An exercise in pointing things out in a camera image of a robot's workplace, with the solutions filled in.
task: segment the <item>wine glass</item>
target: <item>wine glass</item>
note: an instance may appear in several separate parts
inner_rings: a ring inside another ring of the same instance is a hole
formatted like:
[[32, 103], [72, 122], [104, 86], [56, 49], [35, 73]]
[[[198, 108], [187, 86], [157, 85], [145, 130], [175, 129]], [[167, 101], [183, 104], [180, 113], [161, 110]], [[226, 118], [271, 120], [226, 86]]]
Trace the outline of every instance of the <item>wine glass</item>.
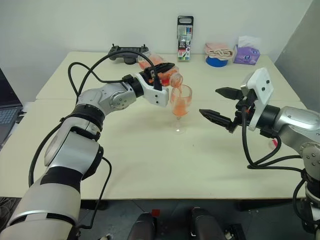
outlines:
[[173, 129], [176, 134], [182, 134], [186, 128], [181, 124], [181, 117], [186, 115], [192, 101], [192, 89], [182, 84], [180, 87], [173, 88], [170, 96], [172, 113], [176, 116], [176, 121], [173, 123]]

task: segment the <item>gray wall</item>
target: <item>gray wall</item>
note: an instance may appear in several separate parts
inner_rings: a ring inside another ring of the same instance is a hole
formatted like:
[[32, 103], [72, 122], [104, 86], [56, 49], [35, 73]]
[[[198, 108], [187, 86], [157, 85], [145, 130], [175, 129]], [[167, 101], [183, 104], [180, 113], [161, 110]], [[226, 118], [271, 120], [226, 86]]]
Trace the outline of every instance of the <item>gray wall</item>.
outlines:
[[320, 113], [320, 0], [313, 0], [275, 65], [306, 107]]

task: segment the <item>red tag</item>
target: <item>red tag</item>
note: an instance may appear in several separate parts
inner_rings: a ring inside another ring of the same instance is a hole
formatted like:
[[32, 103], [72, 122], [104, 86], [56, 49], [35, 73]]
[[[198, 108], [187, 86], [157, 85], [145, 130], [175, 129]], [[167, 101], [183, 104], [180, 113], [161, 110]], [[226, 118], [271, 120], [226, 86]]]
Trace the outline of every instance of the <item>red tag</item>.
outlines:
[[278, 141], [277, 141], [276, 139], [272, 139], [272, 142], [273, 142], [273, 144], [274, 144], [275, 147], [278, 146]]
[[152, 209], [151, 215], [152, 215], [152, 217], [159, 217], [160, 216], [160, 209]]

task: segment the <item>blue tape roll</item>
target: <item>blue tape roll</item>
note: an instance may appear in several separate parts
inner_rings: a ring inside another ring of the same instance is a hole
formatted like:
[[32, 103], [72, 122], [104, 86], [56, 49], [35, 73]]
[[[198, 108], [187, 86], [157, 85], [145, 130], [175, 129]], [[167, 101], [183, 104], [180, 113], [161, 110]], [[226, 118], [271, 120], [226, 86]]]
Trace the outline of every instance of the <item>blue tape roll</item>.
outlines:
[[218, 58], [207, 56], [205, 62], [212, 67], [221, 68], [227, 65], [228, 60], [219, 60]]

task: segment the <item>black cable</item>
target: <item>black cable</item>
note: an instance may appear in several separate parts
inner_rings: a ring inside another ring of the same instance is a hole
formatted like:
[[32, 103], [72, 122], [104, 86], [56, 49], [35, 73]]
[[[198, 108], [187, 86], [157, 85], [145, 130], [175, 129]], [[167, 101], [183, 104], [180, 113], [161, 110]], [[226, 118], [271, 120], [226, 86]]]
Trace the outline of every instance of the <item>black cable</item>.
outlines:
[[302, 173], [302, 170], [299, 169], [299, 168], [296, 168], [296, 167], [269, 166], [269, 165], [271, 165], [273, 163], [278, 163], [278, 162], [286, 160], [286, 159], [291, 159], [291, 158], [293, 158], [292, 156], [288, 156], [289, 158], [282, 157], [282, 158], [275, 159], [275, 160], [271, 161], [273, 163], [267, 162], [267, 163], [262, 164], [262, 165], [256, 164], [257, 162], [262, 163], [265, 160], [267, 160], [267, 158], [266, 158], [267, 156], [273, 156], [277, 151], [279, 151], [278, 146], [275, 149], [276, 151], [274, 150], [273, 152], [271, 152], [267, 156], [263, 157], [262, 159], [260, 159], [260, 160], [258, 160], [256, 162], [253, 162], [252, 159], [251, 159], [250, 153], [249, 153], [248, 142], [247, 142], [247, 108], [246, 107], [243, 107], [241, 109], [241, 118], [242, 118], [242, 145], [243, 145], [243, 150], [244, 150], [245, 157], [246, 157], [247, 161], [249, 162], [250, 167], [252, 169], [291, 170], [291, 171], [296, 171], [296, 172]]
[[94, 208], [94, 211], [93, 211], [93, 214], [92, 214], [92, 218], [91, 218], [91, 221], [90, 221], [90, 225], [83, 225], [83, 224], [82, 224], [82, 225], [80, 225], [80, 226], [77, 227], [78, 229], [92, 229], [92, 226], [94, 225], [94, 220], [95, 220], [95, 217], [96, 217], [96, 213], [97, 213], [97, 211], [98, 211], [99, 203], [100, 203], [100, 201], [101, 201], [101, 198], [102, 198], [102, 196], [103, 196], [103, 194], [104, 194], [104, 191], [105, 191], [105, 189], [106, 189], [106, 186], [107, 186], [107, 183], [108, 183], [108, 181], [109, 181], [109, 178], [110, 178], [110, 176], [111, 176], [111, 172], [112, 172], [111, 162], [109, 162], [109, 160], [106, 159], [105, 157], [102, 157], [102, 159], [105, 160], [105, 161], [108, 163], [108, 165], [109, 165], [109, 174], [108, 174], [108, 177], [106, 178], [106, 180], [105, 180], [105, 182], [104, 182], [104, 185], [103, 185], [102, 190], [101, 190], [101, 193], [100, 193], [100, 197], [99, 197], [98, 201], [96, 202], [96, 205], [95, 205], [95, 208]]
[[298, 207], [297, 207], [297, 196], [298, 196], [298, 192], [300, 190], [300, 188], [302, 187], [302, 185], [305, 183], [305, 180], [302, 179], [299, 184], [296, 186], [294, 192], [293, 192], [293, 197], [292, 197], [292, 204], [293, 204], [293, 210], [295, 212], [295, 214], [304, 222], [308, 223], [308, 224], [312, 224], [312, 225], [320, 225], [320, 219], [317, 221], [314, 220], [309, 220], [306, 219], [304, 216], [302, 216], [302, 214], [299, 212]]
[[104, 60], [114, 56], [114, 55], [118, 55], [118, 54], [125, 54], [125, 53], [130, 53], [130, 54], [136, 54], [136, 55], [139, 55], [140, 57], [142, 57], [143, 59], [145, 59], [152, 67], [153, 71], [154, 71], [154, 74], [157, 78], [157, 70], [156, 70], [156, 67], [155, 65], [153, 64], [153, 62], [148, 58], [146, 57], [144, 54], [140, 53], [140, 52], [136, 52], [136, 51], [131, 51], [131, 50], [121, 50], [121, 51], [115, 51], [115, 52], [112, 52], [112, 53], [109, 53], [108, 55], [102, 57], [100, 60], [98, 60], [89, 70], [88, 72], [86, 73], [86, 75], [84, 76], [82, 82], [81, 82], [81, 85], [79, 87], [79, 91], [78, 91], [78, 95], [80, 95], [82, 93], [82, 90], [84, 88], [84, 85], [88, 79], [88, 76], [90, 75], [90, 73], [93, 72], [93, 70], [100, 64], [102, 63]]
[[48, 135], [42, 140], [40, 145], [38, 146], [38, 148], [33, 156], [33, 159], [31, 161], [30, 168], [29, 168], [29, 176], [28, 176], [29, 187], [31, 187], [31, 185], [34, 184], [34, 171], [35, 171], [36, 163], [37, 163], [37, 160], [38, 160], [38, 157], [41, 153], [42, 148], [45, 146], [45, 144], [49, 140], [49, 138], [61, 127], [61, 125], [62, 125], [62, 122], [60, 122], [54, 129], [52, 129], [48, 133]]
[[259, 167], [267, 167], [269, 165], [272, 165], [272, 164], [276, 164], [276, 163], [279, 163], [281, 161], [284, 161], [284, 160], [288, 160], [288, 159], [301, 159], [302, 157], [300, 155], [290, 155], [290, 156], [283, 156], [283, 157], [279, 157], [275, 160], [272, 160], [272, 161], [269, 161], [267, 163], [263, 163], [263, 164], [259, 164], [258, 166]]
[[91, 71], [90, 70], [90, 67], [88, 67], [87, 65], [85, 65], [84, 63], [82, 62], [78, 62], [78, 61], [75, 61], [73, 63], [71, 63], [68, 67], [68, 77], [69, 77], [69, 81], [70, 81], [70, 84], [72, 86], [72, 89], [75, 93], [75, 95], [78, 97], [79, 96], [79, 93], [78, 93], [78, 90], [75, 86], [75, 83], [72, 79], [72, 75], [71, 75], [71, 69], [73, 66], [76, 66], [76, 65], [79, 65], [79, 66], [82, 66], [84, 68], [86, 68], [91, 74], [94, 75], [94, 77], [100, 82], [100, 83], [103, 83], [103, 84], [112, 84], [112, 83], [122, 83], [123, 80], [114, 80], [114, 81], [109, 81], [109, 80], [102, 80], [101, 78], [98, 77], [98, 75], [94, 72], [94, 71]]
[[259, 159], [258, 161], [255, 161], [254, 162], [255, 165], [261, 164], [261, 163], [265, 162], [266, 160], [272, 158], [280, 150], [281, 145], [282, 145], [281, 138], [279, 136], [276, 136], [275, 138], [277, 140], [277, 146], [275, 147], [275, 149], [272, 152], [270, 152], [268, 155], [264, 156], [263, 158]]

